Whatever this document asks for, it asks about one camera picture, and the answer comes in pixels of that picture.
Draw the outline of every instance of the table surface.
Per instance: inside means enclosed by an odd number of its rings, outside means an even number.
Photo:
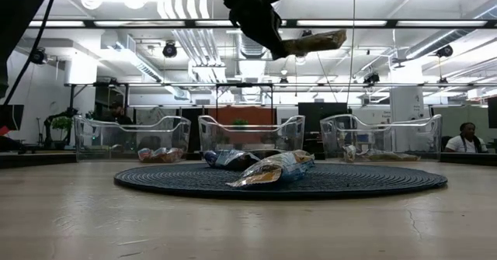
[[[445,189],[371,199],[190,199],[124,189],[133,163],[0,170],[0,259],[497,259],[497,168],[406,162]]]

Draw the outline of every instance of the transparent storage bin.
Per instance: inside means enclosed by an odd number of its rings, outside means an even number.
[[[439,159],[442,116],[429,119],[365,124],[352,114],[330,116],[320,121],[323,148],[327,158],[343,158],[344,147],[354,146],[355,161],[401,161]]]
[[[153,125],[118,123],[74,117],[76,158],[83,160],[138,161],[138,151],[175,147],[188,151],[191,122],[181,116],[165,116]]]
[[[281,125],[222,125],[211,116],[199,116],[200,150],[302,149],[304,121],[305,116],[293,116]]]

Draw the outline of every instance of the computer screen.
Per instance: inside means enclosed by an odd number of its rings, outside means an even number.
[[[298,114],[305,116],[305,132],[319,132],[321,127],[319,121],[326,117],[346,114],[347,103],[328,102],[300,102],[298,103]]]
[[[497,97],[488,100],[488,128],[497,128]]]
[[[20,130],[23,114],[24,105],[0,106],[0,128],[7,127],[11,131]]]

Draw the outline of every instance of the circular mat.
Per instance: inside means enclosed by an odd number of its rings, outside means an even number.
[[[447,178],[396,167],[316,164],[306,176],[289,184],[235,189],[241,172],[209,168],[207,164],[160,165],[117,173],[117,185],[170,195],[216,199],[338,199],[382,196],[439,188]]]

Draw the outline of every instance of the white shirt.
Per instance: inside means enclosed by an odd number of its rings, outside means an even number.
[[[481,151],[485,152],[487,151],[487,147],[485,146],[485,142],[479,137],[481,144]],[[467,153],[476,153],[476,147],[474,146],[474,141],[470,142],[469,140],[466,140],[464,138],[464,141],[466,142],[466,150],[464,149],[464,143],[461,138],[461,136],[456,136],[453,137],[452,139],[447,142],[446,148],[449,148],[453,151],[456,152],[467,152]]]

